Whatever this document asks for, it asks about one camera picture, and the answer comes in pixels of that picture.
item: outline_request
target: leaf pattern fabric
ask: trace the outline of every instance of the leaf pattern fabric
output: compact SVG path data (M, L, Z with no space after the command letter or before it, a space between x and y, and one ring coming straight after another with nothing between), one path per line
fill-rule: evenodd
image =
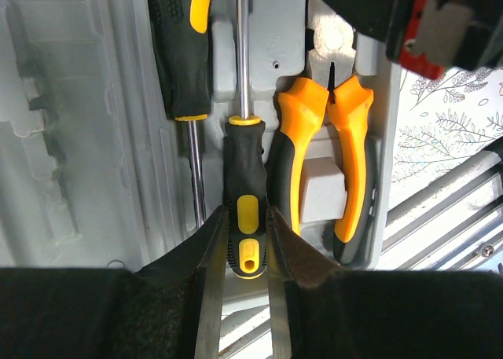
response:
M389 208L503 136L503 69L402 71Z

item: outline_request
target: metal shaft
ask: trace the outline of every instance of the metal shaft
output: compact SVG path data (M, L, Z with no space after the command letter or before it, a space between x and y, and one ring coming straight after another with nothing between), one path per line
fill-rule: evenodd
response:
M189 137L190 169L192 170L194 214L196 215L196 227L199 229L206 220L206 207L204 206L203 163L199 148L197 121L188 121L187 131Z
M250 116L250 71L248 68L248 0L237 2L237 82L240 91L240 116Z

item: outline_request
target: hanging hole in handle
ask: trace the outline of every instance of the hanging hole in handle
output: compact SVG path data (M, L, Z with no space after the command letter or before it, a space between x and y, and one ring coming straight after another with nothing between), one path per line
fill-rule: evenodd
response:
M255 261L247 260L244 261L244 268L248 271L252 271L255 268Z

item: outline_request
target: yellow and black handle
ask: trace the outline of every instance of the yellow and black handle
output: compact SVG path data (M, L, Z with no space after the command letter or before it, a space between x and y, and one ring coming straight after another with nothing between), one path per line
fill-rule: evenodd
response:
M335 104L329 104L330 122L339 133L343 153L343 173L347 202L342 219L337 220L336 238L348 243L354 236L362 216L365 200L367 166L365 137L367 135L373 90L363 88L354 75L334 90Z
M148 0L154 53L168 118L204 119L208 90L211 0Z
M267 193L293 232L299 231L300 174L307 147L321 129L329 92L308 78L279 93L281 126L274 135L267 161Z
M371 153L367 154L365 149L365 137L373 91L363 88L358 78L352 76L334 90L334 95L335 104L328 103L327 89L307 78L298 78L288 92L279 94L281 126L273 139L267 162L267 192L271 206L277 207L292 230L299 234L303 161L328 110L330 121L339 132L347 190L344 215L335 227L334 256L338 260L348 260L354 257L365 232L369 198L372 199L374 173L368 180L372 185L367 186L366 163ZM357 227L358 240L350 245Z
M259 117L231 117L223 142L224 203L229 208L227 259L239 277L259 277L266 267L266 212L269 206Z

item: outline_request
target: metal rod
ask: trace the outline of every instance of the metal rod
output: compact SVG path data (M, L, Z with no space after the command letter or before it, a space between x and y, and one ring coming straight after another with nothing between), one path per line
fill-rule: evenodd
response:
M204 205L203 164L199 150L197 121L187 122L187 132L189 137L189 162L192 170L194 214L196 216L196 228L199 229L206 220L206 207Z
M250 116L250 71L248 68L248 0L237 2L237 82L240 91L240 117Z
M501 166L494 167L499 161L501 159L495 153L481 151L389 211L385 232L390 236L383 242L382 254L441 216L449 206L499 178Z
M270 332L270 319L262 322L259 326L254 328L251 332L246 333L237 341L228 345L225 349L218 353L221 359L231 358L237 353L249 347L253 342L258 341L264 335Z
M222 320L220 324L220 337L225 337L236 329L242 327L244 324L249 322L253 317L258 316L263 312L267 306L256 306L255 308L250 308L249 310L238 310L227 316Z
M503 203L503 196L499 196L493 202L481 208L479 211L475 212L464 222L460 223L459 225L451 229L448 233L441 236L433 244L430 244L428 247L420 251L418 254L414 255L411 259L401 264L400 267L397 268L397 270L410 270L413 267L417 266L418 264L421 264L426 258L440 251L445 245L452 242L452 240L459 237L462 233L468 231L475 224L480 223L481 220L487 218L488 216L491 216L495 211L501 209L502 203Z

